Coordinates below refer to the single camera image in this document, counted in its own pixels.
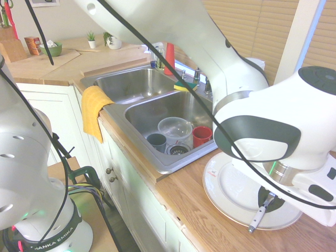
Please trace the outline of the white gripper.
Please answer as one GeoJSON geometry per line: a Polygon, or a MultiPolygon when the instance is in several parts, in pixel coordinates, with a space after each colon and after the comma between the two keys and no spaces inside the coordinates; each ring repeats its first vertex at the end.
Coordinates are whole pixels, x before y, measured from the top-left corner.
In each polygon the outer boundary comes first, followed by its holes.
{"type": "MultiPolygon", "coordinates": [[[[274,198],[267,206],[272,212],[285,201],[298,208],[320,224],[335,225],[335,156],[328,154],[324,163],[313,170],[300,170],[283,162],[275,162],[275,184],[280,198],[274,198]]],[[[258,206],[264,205],[270,191],[260,187],[258,206]]]]}

